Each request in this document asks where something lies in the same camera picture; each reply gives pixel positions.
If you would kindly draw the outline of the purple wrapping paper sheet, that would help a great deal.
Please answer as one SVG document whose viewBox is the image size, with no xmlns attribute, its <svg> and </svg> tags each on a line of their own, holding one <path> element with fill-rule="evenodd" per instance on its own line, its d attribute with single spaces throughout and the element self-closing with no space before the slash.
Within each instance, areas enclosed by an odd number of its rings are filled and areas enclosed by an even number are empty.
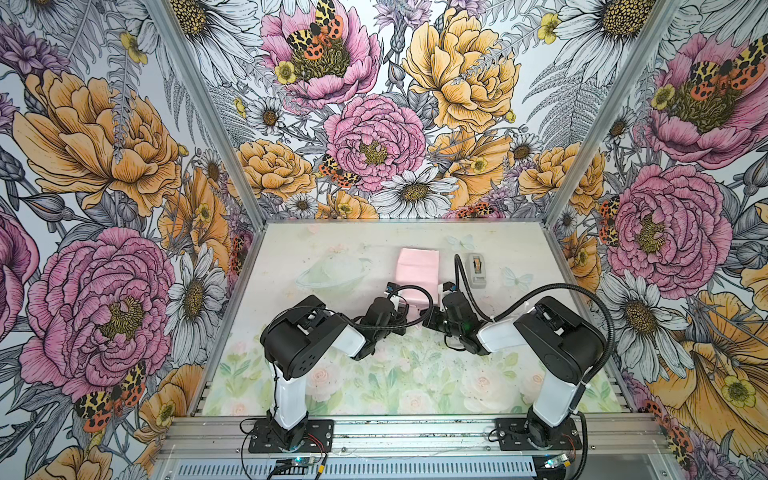
<svg viewBox="0 0 768 480">
<path fill-rule="evenodd" d="M 437 250 L 403 248 L 400 250 L 396 264 L 395 283 L 400 286 L 417 285 L 422 287 L 430 294 L 433 303 L 436 304 L 439 299 L 439 265 L 440 253 Z M 407 314 L 409 321 L 418 318 L 420 311 L 429 305 L 426 296 L 418 290 L 404 290 L 399 295 L 409 305 Z"/>
</svg>

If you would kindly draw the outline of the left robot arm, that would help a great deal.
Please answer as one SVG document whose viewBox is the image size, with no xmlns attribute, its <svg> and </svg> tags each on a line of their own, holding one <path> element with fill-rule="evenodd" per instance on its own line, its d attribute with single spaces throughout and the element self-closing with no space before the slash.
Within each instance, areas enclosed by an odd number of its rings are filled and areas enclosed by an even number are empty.
<svg viewBox="0 0 768 480">
<path fill-rule="evenodd" d="M 408 303 L 399 297 L 377 297 L 361 319 L 352 320 L 309 295 L 278 314 L 260 337 L 275 382 L 267 413 L 268 442 L 294 451 L 310 436 L 307 375 L 328 350 L 361 361 L 390 334 L 405 333 L 408 313 Z"/>
</svg>

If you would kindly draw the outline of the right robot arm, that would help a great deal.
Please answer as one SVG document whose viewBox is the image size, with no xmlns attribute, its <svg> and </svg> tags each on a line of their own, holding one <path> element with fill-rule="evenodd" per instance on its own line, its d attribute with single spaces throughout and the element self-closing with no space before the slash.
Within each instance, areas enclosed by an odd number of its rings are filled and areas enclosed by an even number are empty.
<svg viewBox="0 0 768 480">
<path fill-rule="evenodd" d="M 425 328 L 457 339 L 474 355 L 522 346 L 532 350 L 545 374 L 518 436 L 537 449 L 552 448 L 566 432 L 590 375 L 602 368 L 608 351 L 599 329 L 552 296 L 541 298 L 515 320 L 482 322 L 458 291 L 448 293 L 441 307 L 428 307 L 421 314 Z"/>
</svg>

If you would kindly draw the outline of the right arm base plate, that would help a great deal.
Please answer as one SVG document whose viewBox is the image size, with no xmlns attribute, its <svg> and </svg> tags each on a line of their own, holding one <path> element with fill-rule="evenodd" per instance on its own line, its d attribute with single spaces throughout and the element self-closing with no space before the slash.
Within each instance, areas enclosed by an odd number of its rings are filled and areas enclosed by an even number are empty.
<svg viewBox="0 0 768 480">
<path fill-rule="evenodd" d="M 582 448 L 582 438 L 571 418 L 551 427 L 527 417 L 500 417 L 494 420 L 494 429 L 502 451 L 576 451 Z"/>
</svg>

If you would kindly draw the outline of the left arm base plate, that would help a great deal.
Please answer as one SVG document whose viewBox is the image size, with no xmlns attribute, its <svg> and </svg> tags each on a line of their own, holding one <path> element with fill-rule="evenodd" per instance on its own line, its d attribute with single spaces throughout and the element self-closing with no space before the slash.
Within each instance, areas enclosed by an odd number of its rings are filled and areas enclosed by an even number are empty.
<svg viewBox="0 0 768 480">
<path fill-rule="evenodd" d="M 333 420 L 305 418 L 287 430 L 272 418 L 257 417 L 247 434 L 247 450 L 251 454 L 329 453 L 334 429 Z"/>
</svg>

